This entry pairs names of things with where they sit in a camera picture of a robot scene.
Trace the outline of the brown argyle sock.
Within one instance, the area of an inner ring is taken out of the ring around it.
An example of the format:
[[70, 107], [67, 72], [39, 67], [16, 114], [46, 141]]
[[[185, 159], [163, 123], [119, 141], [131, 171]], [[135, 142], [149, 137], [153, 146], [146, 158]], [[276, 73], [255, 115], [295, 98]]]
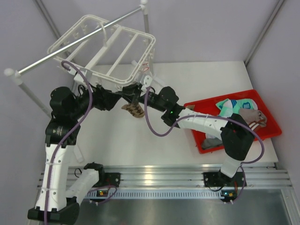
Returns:
[[135, 118], [143, 118], [145, 116], [145, 112], [139, 104], [125, 104], [121, 108], [129, 112]]

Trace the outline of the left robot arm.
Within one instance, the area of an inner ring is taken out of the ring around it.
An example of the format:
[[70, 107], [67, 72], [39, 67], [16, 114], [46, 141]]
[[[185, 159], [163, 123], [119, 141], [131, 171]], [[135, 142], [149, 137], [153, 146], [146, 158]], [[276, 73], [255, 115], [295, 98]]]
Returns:
[[70, 157], [75, 150], [80, 124], [92, 108], [111, 110], [121, 94], [101, 85], [84, 88], [76, 96], [69, 88], [59, 87], [51, 93], [51, 120], [45, 130], [46, 162], [43, 183], [28, 219], [45, 224], [73, 225], [80, 205], [92, 188], [102, 188], [101, 197], [107, 197], [111, 188], [119, 187], [120, 173], [105, 172], [104, 166], [88, 163], [75, 183], [66, 188]]

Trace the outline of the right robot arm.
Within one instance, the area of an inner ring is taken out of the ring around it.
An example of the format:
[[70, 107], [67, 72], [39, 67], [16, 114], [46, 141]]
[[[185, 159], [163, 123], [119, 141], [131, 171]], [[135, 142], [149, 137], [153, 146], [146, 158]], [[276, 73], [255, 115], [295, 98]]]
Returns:
[[140, 84], [132, 84], [122, 89], [122, 97], [130, 103], [143, 103], [145, 108], [163, 112], [161, 119], [170, 128], [191, 129], [220, 139], [226, 157], [218, 179], [224, 186], [235, 182], [235, 174], [255, 139], [253, 131], [240, 115], [224, 118], [195, 112], [177, 103], [179, 97], [170, 86], [163, 87], [158, 94], [148, 87], [143, 94]]

